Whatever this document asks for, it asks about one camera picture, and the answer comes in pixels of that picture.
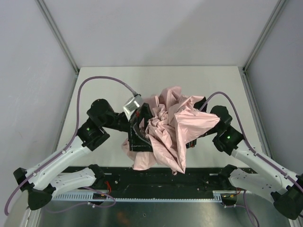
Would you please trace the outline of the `pink folding umbrella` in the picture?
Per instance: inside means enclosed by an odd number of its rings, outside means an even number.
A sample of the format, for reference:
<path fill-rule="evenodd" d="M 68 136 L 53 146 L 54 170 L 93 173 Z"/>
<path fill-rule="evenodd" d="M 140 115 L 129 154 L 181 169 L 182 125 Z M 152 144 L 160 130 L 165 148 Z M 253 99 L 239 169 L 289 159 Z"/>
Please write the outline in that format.
<path fill-rule="evenodd" d="M 144 130 L 153 151 L 134 152 L 129 142 L 122 144 L 123 151 L 133 160 L 133 170 L 143 171 L 155 164 L 169 167 L 173 174 L 186 171 L 186 144 L 212 129 L 219 117 L 194 107 L 202 96 L 185 96 L 181 87 L 167 87 L 158 96 L 145 99 L 153 117 Z"/>

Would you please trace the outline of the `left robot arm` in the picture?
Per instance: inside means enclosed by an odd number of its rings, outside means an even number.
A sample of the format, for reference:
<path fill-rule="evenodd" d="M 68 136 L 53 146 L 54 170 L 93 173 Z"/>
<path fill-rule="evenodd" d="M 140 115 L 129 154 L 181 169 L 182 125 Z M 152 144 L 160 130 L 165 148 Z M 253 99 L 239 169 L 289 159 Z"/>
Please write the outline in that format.
<path fill-rule="evenodd" d="M 143 129 L 152 118 L 149 104 L 140 96 L 131 98 L 123 107 L 123 112 L 116 113 L 105 99 L 95 100 L 87 111 L 88 119 L 77 127 L 75 137 L 65 148 L 33 168 L 18 168 L 13 175 L 21 191 L 28 193 L 28 206 L 38 210 L 48 204 L 55 196 L 82 187 L 100 187 L 105 174 L 96 164 L 80 170 L 79 173 L 61 175 L 72 162 L 100 147 L 110 135 L 106 128 L 128 134 L 130 151 L 152 152 L 152 145 Z"/>

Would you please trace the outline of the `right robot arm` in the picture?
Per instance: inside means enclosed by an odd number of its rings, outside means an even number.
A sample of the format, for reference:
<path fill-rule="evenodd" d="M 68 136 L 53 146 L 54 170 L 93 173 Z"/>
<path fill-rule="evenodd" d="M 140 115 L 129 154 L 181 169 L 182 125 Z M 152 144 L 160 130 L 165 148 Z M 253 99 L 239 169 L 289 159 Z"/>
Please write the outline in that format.
<path fill-rule="evenodd" d="M 248 144 L 243 133 L 231 126 L 232 117 L 225 106 L 216 105 L 211 113 L 220 118 L 204 135 L 215 134 L 213 144 L 218 151 L 245 163 L 254 173 L 227 165 L 219 173 L 224 184 L 230 184 L 271 202 L 288 219 L 297 219 L 303 210 L 303 176 L 275 162 Z"/>

